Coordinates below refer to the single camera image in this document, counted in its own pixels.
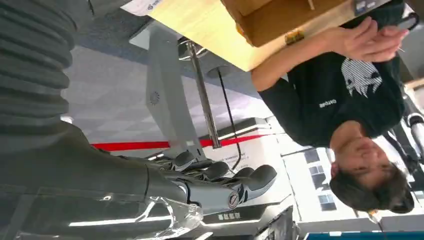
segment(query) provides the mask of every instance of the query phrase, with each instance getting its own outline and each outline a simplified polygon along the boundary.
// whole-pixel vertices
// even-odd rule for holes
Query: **sticker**
[[[152,12],[162,0],[133,0],[121,8],[136,16],[145,16]]]
[[[355,16],[362,15],[369,12],[370,10],[382,5],[387,1],[384,0],[354,0],[353,1],[353,10]]]
[[[294,43],[299,42],[300,40],[304,39],[305,36],[302,31],[295,30],[292,32],[289,32],[285,35],[285,44],[287,46],[292,45]]]

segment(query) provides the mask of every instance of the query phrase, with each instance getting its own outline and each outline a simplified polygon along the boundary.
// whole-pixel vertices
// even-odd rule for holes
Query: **wooden table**
[[[352,20],[353,0],[340,2],[338,7],[305,22],[299,29],[308,37]],[[246,72],[286,44],[282,35],[261,47],[251,46],[237,32],[235,21],[220,0],[163,0],[150,16]]]

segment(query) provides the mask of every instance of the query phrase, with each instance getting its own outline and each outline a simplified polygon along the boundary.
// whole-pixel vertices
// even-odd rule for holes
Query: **man's arm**
[[[329,52],[328,42],[321,35],[285,47],[251,72],[253,85],[258,92],[265,91],[297,65],[326,52]]]
[[[396,56],[407,33],[405,30],[395,35],[378,37],[377,22],[370,17],[353,29],[330,28],[285,47],[268,58],[251,72],[253,85],[258,92],[269,89],[297,65],[327,52],[365,62],[389,61]]]

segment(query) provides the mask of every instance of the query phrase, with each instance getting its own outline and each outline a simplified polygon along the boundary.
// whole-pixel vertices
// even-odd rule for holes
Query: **red stripe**
[[[242,136],[238,138],[231,138],[221,140],[221,145],[228,146],[237,143],[246,142],[253,139],[258,139],[267,135],[253,135],[253,136]],[[213,145],[212,140],[200,140],[202,147],[210,147]],[[126,150],[139,150],[139,149],[166,149],[170,147],[167,141],[140,141],[140,142],[111,142],[111,143],[95,143],[95,148],[103,149],[105,151],[126,151]]]

